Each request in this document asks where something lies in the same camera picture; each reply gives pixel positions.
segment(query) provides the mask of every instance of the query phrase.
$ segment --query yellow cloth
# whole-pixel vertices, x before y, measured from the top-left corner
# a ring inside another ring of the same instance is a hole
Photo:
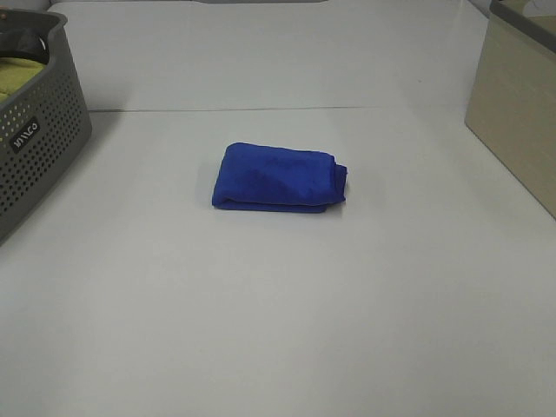
[[[44,65],[29,59],[0,58],[0,102],[21,89]]]

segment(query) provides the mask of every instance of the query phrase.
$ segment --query blue microfiber cloth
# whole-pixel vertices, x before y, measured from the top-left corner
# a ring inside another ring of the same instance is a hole
[[[212,204],[227,210],[321,213],[346,200],[347,172],[323,152],[234,143],[222,160]]]

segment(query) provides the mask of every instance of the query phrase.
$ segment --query gray plastic basket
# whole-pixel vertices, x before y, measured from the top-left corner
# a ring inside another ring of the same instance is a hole
[[[50,53],[44,70],[0,103],[0,244],[90,138],[66,22],[57,13],[0,10],[0,31],[32,28]]]

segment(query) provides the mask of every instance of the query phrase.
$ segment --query folded towel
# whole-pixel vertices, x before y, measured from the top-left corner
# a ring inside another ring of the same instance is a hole
[[[21,58],[0,58],[0,102],[21,89],[44,65]]]
[[[228,146],[212,203],[228,210],[321,213],[343,202],[346,167],[323,152]]]

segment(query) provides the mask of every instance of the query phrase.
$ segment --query white table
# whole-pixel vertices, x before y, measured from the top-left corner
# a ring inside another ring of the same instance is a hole
[[[462,106],[99,113],[0,248],[0,414],[556,409],[556,222]],[[210,207],[226,145],[326,150],[323,215]]]
[[[467,0],[71,2],[91,109],[465,105],[487,19]]]

